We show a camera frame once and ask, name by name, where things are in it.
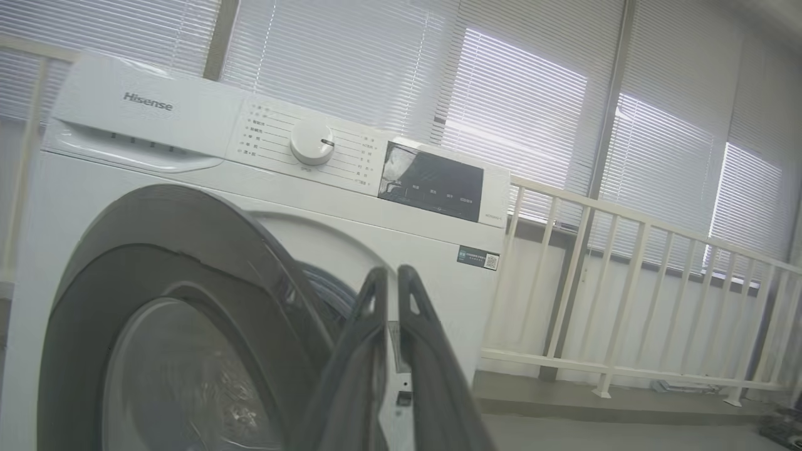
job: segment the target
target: washing machine door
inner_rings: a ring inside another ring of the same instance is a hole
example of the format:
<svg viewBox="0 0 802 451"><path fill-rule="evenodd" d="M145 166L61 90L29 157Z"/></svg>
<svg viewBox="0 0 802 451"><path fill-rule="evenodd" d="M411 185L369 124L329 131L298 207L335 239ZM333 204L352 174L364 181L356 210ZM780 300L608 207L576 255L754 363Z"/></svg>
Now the washing machine door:
<svg viewBox="0 0 802 451"><path fill-rule="evenodd" d="M227 201L177 185L131 192L95 220L63 276L38 448L279 449L349 295Z"/></svg>

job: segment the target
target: window blind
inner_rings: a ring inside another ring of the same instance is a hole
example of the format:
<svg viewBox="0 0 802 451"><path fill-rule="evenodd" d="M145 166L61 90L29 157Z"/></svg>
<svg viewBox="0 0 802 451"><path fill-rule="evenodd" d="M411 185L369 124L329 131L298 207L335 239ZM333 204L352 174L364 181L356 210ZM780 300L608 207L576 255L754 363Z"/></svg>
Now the window blind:
<svg viewBox="0 0 802 451"><path fill-rule="evenodd" d="M242 0L222 79L425 139L456 5Z"/></svg>
<svg viewBox="0 0 802 451"><path fill-rule="evenodd" d="M622 14L619 1L463 0L431 139L587 194ZM522 214L542 220L549 203L528 193ZM579 212L558 219L575 228Z"/></svg>
<svg viewBox="0 0 802 451"><path fill-rule="evenodd" d="M217 7L217 0L15 0L0 2L0 34L106 51L200 75ZM0 52L0 115L27 117L37 73L35 57ZM62 63L51 66L43 117L66 73Z"/></svg>
<svg viewBox="0 0 802 451"><path fill-rule="evenodd" d="M707 235L741 45L737 22L714 4L636 2L602 199ZM608 217L594 221L591 246L604 246L609 227ZM636 233L621 224L614 251L631 254ZM664 243L664 233L653 233L645 260L660 262ZM688 241L673 248L670 264L684 267ZM694 269L702 263L695 258Z"/></svg>
<svg viewBox="0 0 802 451"><path fill-rule="evenodd" d="M799 205L802 70L798 56L746 38L730 144L710 235L787 260ZM719 259L718 268L728 260ZM736 269L745 273L740 259Z"/></svg>

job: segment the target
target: white washing machine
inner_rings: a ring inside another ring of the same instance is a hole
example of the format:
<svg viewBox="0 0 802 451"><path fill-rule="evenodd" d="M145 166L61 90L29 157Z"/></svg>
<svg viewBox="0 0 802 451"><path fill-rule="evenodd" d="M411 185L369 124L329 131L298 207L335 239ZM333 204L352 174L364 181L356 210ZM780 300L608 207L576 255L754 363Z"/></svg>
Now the white washing machine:
<svg viewBox="0 0 802 451"><path fill-rule="evenodd" d="M396 270L417 269L470 381L508 192L507 171L436 146L83 55L35 157L0 449L275 449L377 266L380 420L411 449Z"/></svg>

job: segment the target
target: hisense logo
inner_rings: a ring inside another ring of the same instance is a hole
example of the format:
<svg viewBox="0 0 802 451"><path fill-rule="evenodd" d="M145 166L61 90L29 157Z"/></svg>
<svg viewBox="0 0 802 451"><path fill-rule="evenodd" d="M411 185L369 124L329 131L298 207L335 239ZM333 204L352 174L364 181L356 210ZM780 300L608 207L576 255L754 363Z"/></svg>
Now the hisense logo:
<svg viewBox="0 0 802 451"><path fill-rule="evenodd" d="M172 111L172 104L166 104L164 102L158 102L156 100L145 99L144 97L140 97L139 94L134 94L132 92L126 92L125 95L123 95L123 100L128 100L130 102L137 102L138 104L148 105L149 107L161 108L169 112Z"/></svg>

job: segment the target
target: qr code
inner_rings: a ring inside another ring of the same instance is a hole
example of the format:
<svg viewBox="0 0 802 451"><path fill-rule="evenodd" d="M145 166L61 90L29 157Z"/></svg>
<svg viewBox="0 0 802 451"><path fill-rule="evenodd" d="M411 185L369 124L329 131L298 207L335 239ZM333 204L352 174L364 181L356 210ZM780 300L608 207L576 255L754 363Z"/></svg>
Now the qr code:
<svg viewBox="0 0 802 451"><path fill-rule="evenodd" d="M499 266L499 256L488 254L487 257L484 258L484 267L489 270L496 270Z"/></svg>

